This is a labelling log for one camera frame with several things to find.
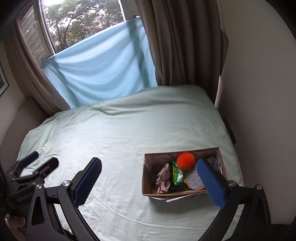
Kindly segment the brown right curtain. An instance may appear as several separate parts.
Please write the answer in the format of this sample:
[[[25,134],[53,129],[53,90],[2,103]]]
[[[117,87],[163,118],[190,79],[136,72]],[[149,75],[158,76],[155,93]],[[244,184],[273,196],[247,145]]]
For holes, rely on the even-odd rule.
[[[135,1],[159,86],[197,85],[215,102],[228,50],[218,1]]]

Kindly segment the light blue hanging cloth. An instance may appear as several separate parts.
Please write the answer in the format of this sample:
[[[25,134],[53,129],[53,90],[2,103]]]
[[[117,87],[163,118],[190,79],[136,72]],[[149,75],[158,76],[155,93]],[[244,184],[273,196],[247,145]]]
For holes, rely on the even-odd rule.
[[[43,72],[70,108],[156,87],[141,19],[109,27],[42,61]]]

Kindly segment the beige headboard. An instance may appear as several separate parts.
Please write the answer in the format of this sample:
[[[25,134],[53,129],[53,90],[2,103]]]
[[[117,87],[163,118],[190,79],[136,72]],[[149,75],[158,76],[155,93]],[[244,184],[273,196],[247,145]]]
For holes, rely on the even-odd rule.
[[[26,134],[38,127],[47,117],[33,99],[27,99],[11,122],[1,142],[1,160],[14,162]]]

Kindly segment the brown left curtain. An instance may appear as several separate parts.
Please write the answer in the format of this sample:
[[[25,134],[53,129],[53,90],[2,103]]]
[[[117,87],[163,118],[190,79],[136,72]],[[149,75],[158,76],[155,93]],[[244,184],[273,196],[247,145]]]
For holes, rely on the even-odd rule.
[[[8,30],[4,48],[11,72],[25,98],[33,99],[48,116],[70,109],[30,52],[20,21],[16,20]]]

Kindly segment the orange pompom plush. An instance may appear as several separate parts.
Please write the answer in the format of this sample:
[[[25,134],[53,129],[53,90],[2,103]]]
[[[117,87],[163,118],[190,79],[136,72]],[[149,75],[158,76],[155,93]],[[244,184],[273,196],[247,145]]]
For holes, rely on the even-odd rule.
[[[190,171],[196,165],[196,159],[192,153],[183,152],[177,157],[176,166],[182,171]]]

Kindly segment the green wet wipes pack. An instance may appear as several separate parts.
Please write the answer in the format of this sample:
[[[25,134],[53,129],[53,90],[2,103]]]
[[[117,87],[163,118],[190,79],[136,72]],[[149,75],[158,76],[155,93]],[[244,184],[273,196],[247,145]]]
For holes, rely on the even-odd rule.
[[[173,182],[175,186],[179,186],[182,184],[185,184],[185,174],[182,172],[182,170],[177,166],[176,161],[172,161],[172,167],[173,167]]]

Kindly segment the silver glitter yellow sponge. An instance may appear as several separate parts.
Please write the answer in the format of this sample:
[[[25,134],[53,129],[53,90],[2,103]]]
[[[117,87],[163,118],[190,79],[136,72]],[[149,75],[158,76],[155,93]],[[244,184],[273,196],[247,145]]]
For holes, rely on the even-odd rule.
[[[205,188],[200,176],[197,173],[197,165],[185,173],[185,181],[188,187],[192,190],[201,190]]]

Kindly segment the framed wall picture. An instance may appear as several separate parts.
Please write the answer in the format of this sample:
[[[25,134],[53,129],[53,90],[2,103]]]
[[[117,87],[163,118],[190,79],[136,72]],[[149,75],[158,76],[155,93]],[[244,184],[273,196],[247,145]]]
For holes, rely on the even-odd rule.
[[[4,73],[4,69],[3,69],[2,65],[0,67],[0,78],[1,78],[0,96],[2,96],[3,93],[6,91],[6,89],[10,86],[7,79],[6,79],[6,75]]]

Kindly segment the grey fuzzy sock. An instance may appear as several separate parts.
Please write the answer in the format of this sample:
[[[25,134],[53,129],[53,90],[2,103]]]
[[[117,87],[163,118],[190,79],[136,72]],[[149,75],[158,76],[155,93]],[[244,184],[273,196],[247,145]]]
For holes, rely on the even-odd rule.
[[[209,164],[213,167],[213,169],[217,172],[222,173],[222,163],[220,158],[216,158],[215,156],[210,156],[207,161],[209,162]]]

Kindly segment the patterned cardboard box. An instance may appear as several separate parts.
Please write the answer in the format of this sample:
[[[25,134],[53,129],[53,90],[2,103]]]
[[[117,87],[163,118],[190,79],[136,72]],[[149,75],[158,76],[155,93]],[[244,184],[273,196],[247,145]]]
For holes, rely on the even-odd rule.
[[[196,163],[201,158],[208,159],[210,156],[215,156],[216,158],[220,158],[222,163],[222,175],[227,177],[226,170],[224,167],[224,162],[222,158],[221,151],[218,147],[209,148],[209,149],[201,149],[201,150],[192,150],[192,151],[180,151],[180,152],[170,152],[170,153],[154,153],[154,154],[145,154],[144,156],[144,167],[143,167],[143,175],[142,175],[142,194],[144,196],[165,199],[166,202],[170,202],[174,199],[182,198],[189,195],[206,193],[206,188],[201,190],[192,190],[188,187],[188,185],[182,184],[179,186],[175,186],[173,182],[173,167],[172,161],[177,161],[177,157],[180,153],[189,152],[192,153],[196,159]],[[170,188],[168,193],[157,194],[156,187],[156,179],[157,175],[165,165],[165,163],[170,164]]]

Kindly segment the window with white frame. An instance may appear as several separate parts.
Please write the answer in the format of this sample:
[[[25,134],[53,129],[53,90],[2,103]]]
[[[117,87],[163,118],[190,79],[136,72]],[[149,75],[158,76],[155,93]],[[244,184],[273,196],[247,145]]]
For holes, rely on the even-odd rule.
[[[17,20],[33,59],[42,61],[108,27],[139,17],[134,1],[29,1]]]

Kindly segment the pink fabric garment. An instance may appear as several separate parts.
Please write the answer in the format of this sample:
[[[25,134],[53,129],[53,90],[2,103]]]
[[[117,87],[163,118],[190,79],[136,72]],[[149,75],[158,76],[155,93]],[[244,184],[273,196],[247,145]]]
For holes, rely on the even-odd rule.
[[[157,187],[157,194],[164,194],[168,193],[170,188],[170,164],[165,163],[161,171],[157,175],[156,179],[156,187]]]

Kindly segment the brown curtain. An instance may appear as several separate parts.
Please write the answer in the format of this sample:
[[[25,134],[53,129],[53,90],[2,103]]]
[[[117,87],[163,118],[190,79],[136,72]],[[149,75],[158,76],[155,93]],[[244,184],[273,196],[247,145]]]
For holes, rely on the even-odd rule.
[[[228,50],[218,1],[135,1],[159,86],[197,85],[215,102]]]
[[[70,109],[30,52],[20,21],[16,20],[8,30],[4,48],[11,72],[25,98],[33,99],[48,116]]]

